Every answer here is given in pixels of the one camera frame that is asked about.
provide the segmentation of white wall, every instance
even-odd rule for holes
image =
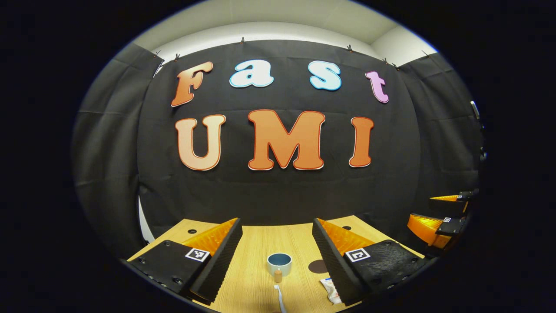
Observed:
[[[403,26],[398,26],[382,35],[371,44],[371,48],[381,56],[381,59],[386,58],[388,63],[394,63],[396,66],[425,56],[423,51],[427,54],[436,52],[435,48]]]
[[[371,46],[357,39],[322,28],[282,22],[250,22],[210,28],[166,43],[152,52],[160,50],[158,56],[163,58],[164,62],[169,62],[176,58],[176,53],[182,57],[199,50],[240,42],[241,37],[244,37],[245,41],[300,40],[342,48],[351,45],[354,51],[380,58]]]

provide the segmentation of wooden table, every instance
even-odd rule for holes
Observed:
[[[329,222],[340,227],[350,226],[350,231],[374,242],[392,239],[355,216],[332,219]],[[183,242],[216,225],[184,219],[137,252],[128,261],[142,255],[164,240]],[[189,234],[187,233],[189,229],[196,229],[197,233]],[[272,253],[283,252],[292,257],[290,274],[278,283],[288,313],[338,312],[346,308],[343,303],[332,305],[332,302],[328,300],[326,290],[320,280],[329,278],[330,275],[309,271],[309,264],[312,261],[322,259],[311,234],[312,223],[286,226],[242,226],[242,229],[243,236],[237,245],[216,301],[210,306],[195,302],[223,313],[279,313],[278,290],[274,289],[276,283],[266,269],[266,258]],[[420,253],[407,249],[421,258],[424,257]]]

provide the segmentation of cup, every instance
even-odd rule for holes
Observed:
[[[277,269],[282,271],[282,277],[286,277],[291,271],[291,256],[285,253],[273,253],[266,259],[266,265],[273,277]]]

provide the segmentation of orange letter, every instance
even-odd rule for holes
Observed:
[[[256,110],[248,118],[255,124],[255,155],[249,161],[252,170],[269,170],[274,162],[269,159],[269,146],[281,168],[290,164],[295,149],[299,146],[296,169],[320,169],[324,161],[320,158],[320,126],[324,114],[305,111],[299,115],[288,133],[284,124],[273,110]]]
[[[209,115],[203,119],[207,127],[207,154],[199,158],[193,152],[193,128],[197,126],[196,119],[183,119],[176,122],[177,150],[185,166],[195,170],[209,170],[220,161],[220,125],[226,117],[221,114]]]
[[[369,144],[371,129],[375,124],[368,118],[352,118],[351,124],[355,127],[355,146],[353,147],[353,156],[349,159],[349,165],[354,168],[365,167],[371,164]]]
[[[212,62],[209,61],[194,66],[190,69],[182,71],[177,75],[180,81],[177,83],[176,97],[174,98],[174,100],[172,100],[172,107],[186,104],[189,101],[193,100],[194,95],[189,92],[190,87],[193,86],[193,89],[198,89],[203,82],[203,73],[200,72],[195,74],[195,72],[199,71],[212,71]]]

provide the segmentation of ceiling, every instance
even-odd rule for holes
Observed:
[[[350,0],[207,0],[160,22],[134,43],[153,50],[198,31],[244,22],[309,25],[368,44],[398,25]]]

